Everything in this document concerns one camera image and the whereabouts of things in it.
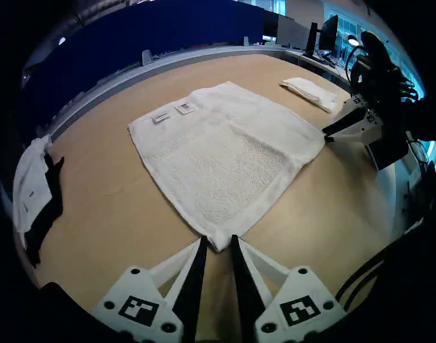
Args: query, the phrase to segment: window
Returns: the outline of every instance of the window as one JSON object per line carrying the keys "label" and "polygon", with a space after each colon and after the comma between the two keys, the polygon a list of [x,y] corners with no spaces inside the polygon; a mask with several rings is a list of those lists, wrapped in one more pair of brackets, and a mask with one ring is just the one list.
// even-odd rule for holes
{"label": "window", "polygon": [[261,7],[267,11],[285,15],[285,0],[234,0]]}
{"label": "window", "polygon": [[356,35],[356,25],[350,23],[350,32],[353,33],[353,35]]}

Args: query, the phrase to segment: office desk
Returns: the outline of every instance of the office desk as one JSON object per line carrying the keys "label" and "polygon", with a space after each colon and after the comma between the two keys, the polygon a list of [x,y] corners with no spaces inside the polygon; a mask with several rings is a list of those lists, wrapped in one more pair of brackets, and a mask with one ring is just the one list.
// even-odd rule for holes
{"label": "office desk", "polygon": [[307,62],[315,67],[318,67],[320,69],[323,69],[324,71],[326,71],[327,73],[332,74],[333,76],[339,78],[342,82],[344,82],[346,85],[349,85],[349,81],[347,79],[347,74],[345,73],[345,69],[337,66],[336,68],[333,68],[329,65],[324,65],[322,63],[319,63],[317,61],[315,61],[314,59],[308,58],[306,56],[302,56],[303,52],[298,52],[298,51],[293,51],[293,50],[289,50],[287,49],[285,51],[286,54],[288,55],[293,55],[295,57],[297,57],[298,59],[300,59],[301,61]]}
{"label": "office desk", "polygon": [[[338,95],[332,114],[279,86],[303,77]],[[83,115],[57,138],[64,213],[48,232],[35,271],[91,311],[130,265],[151,268],[198,238],[159,191],[127,130],[134,119],[191,91],[232,81],[318,128],[348,94],[324,78],[266,55],[194,63],[148,78]],[[394,168],[377,173],[360,145],[328,145],[305,166],[245,240],[288,268],[309,265],[332,294],[390,239]],[[270,284],[276,292],[278,287]],[[231,255],[207,253],[198,339],[237,339]]]}

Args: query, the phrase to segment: towel label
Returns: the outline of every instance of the towel label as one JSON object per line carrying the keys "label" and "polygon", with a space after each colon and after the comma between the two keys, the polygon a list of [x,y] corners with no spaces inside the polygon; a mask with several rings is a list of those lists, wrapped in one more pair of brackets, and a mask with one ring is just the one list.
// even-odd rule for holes
{"label": "towel label", "polygon": [[163,121],[164,119],[169,118],[171,115],[167,112],[165,113],[161,113],[161,114],[156,114],[154,116],[151,117],[151,119],[153,120],[153,123],[157,124],[160,121]]}
{"label": "towel label", "polygon": [[195,110],[197,110],[197,107],[190,103],[190,102],[186,102],[181,104],[180,106],[175,106],[175,108],[181,113],[181,114],[187,114],[190,112],[193,112]]}

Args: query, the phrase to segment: white towel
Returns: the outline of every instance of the white towel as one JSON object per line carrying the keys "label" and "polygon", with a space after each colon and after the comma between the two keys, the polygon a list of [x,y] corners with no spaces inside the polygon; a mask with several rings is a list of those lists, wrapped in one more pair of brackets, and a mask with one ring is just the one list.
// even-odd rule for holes
{"label": "white towel", "polygon": [[13,224],[21,234],[24,248],[24,233],[30,230],[35,218],[52,198],[45,176],[48,166],[44,160],[46,149],[50,146],[50,135],[34,139],[16,167],[13,182]]}
{"label": "white towel", "polygon": [[312,81],[295,77],[280,81],[280,85],[288,87],[290,91],[309,100],[327,113],[331,113],[336,107],[337,95],[317,86]]}
{"label": "white towel", "polygon": [[[183,104],[193,111],[181,114]],[[250,229],[324,145],[297,114],[231,82],[195,90],[129,131],[161,191],[217,251]]]}

